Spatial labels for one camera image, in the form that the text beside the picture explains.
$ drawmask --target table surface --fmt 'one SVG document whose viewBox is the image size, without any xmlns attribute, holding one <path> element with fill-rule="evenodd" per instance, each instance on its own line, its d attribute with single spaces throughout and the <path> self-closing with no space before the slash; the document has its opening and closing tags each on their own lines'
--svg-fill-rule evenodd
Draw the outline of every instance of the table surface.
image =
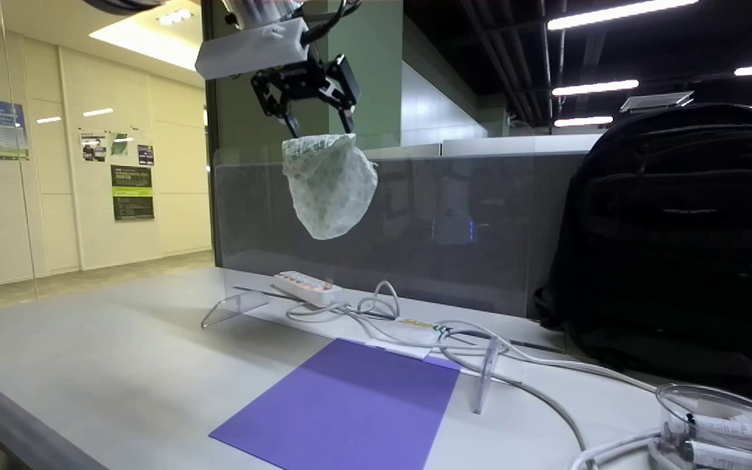
<svg viewBox="0 0 752 470">
<path fill-rule="evenodd" d="M 113 470 L 264 470 L 266 462 L 209 433 L 331 337 L 371 339 L 349 320 L 290 326 L 284 301 L 202 333 L 199 321 L 233 284 L 270 290 L 270 278 L 199 269 L 2 309 L 0 391 Z M 463 320 L 505 337 L 558 342 L 525 320 L 417 301 L 403 301 L 403 320 Z M 558 401 L 587 448 L 651 432 L 661 419 L 651 394 L 608 380 L 514 360 L 499 360 L 499 372 Z M 580 455 L 553 410 L 506 384 L 494 384 L 485 414 L 476 415 L 476 384 L 460 376 L 425 467 L 561 470 Z M 648 467 L 648 461 L 613 467 Z"/>
</svg>

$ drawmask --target purple mat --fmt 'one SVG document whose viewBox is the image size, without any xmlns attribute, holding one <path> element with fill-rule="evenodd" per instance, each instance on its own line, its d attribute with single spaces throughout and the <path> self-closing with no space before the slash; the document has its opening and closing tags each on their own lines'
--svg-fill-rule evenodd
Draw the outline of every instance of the purple mat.
<svg viewBox="0 0 752 470">
<path fill-rule="evenodd" d="M 211 438 L 284 470 L 421 470 L 458 374 L 333 339 Z"/>
</svg>

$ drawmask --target power strip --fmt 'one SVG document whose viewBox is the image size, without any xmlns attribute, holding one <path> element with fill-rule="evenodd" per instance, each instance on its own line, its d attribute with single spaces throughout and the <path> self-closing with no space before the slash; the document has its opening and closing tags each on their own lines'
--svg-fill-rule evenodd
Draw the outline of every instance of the power strip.
<svg viewBox="0 0 752 470">
<path fill-rule="evenodd" d="M 309 278 L 303 273 L 279 273 L 272 278 L 272 284 L 292 299 L 300 299 L 309 305 L 324 309 L 333 304 L 341 287 Z"/>
</svg>

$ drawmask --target black backpack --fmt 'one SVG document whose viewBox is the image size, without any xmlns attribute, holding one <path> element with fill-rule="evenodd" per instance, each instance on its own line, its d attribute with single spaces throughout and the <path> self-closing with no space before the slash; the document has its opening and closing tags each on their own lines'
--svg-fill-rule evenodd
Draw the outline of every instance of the black backpack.
<svg viewBox="0 0 752 470">
<path fill-rule="evenodd" d="M 752 109 L 613 125 L 568 183 L 535 314 L 606 365 L 752 397 Z"/>
</svg>

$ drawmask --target ceiling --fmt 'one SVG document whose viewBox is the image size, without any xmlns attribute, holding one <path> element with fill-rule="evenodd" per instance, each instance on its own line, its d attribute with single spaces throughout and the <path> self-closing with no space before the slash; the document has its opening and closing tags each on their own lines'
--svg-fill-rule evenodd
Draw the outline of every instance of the ceiling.
<svg viewBox="0 0 752 470">
<path fill-rule="evenodd" d="M 548 19 L 631 0 L 404 0 L 404 14 L 478 96 L 506 96 L 508 115 L 545 128 L 553 117 L 613 115 L 627 91 L 550 99 L 561 83 L 640 78 L 634 94 L 694 91 L 694 103 L 752 104 L 752 0 L 613 25 L 545 32 Z"/>
<path fill-rule="evenodd" d="M 203 82 L 190 72 L 182 72 L 182 68 L 176 68 L 176 65 L 135 56 L 135 53 L 125 53 L 119 48 L 97 43 L 89 36 L 92 32 L 117 25 L 117 22 L 125 22 L 125 19 L 102 14 L 85 6 L 84 0 L 0 0 L 0 30 L 6 34 L 21 34 L 36 43 L 59 44 L 76 53 L 85 53 L 85 56 L 104 58 L 127 68 L 139 68 L 144 74 L 162 77 L 170 82 L 181 82 L 181 83 L 199 86 L 199 89 L 203 86 Z M 196 15 L 194 22 L 173 30 L 170 34 L 199 43 L 202 19 Z"/>
</svg>

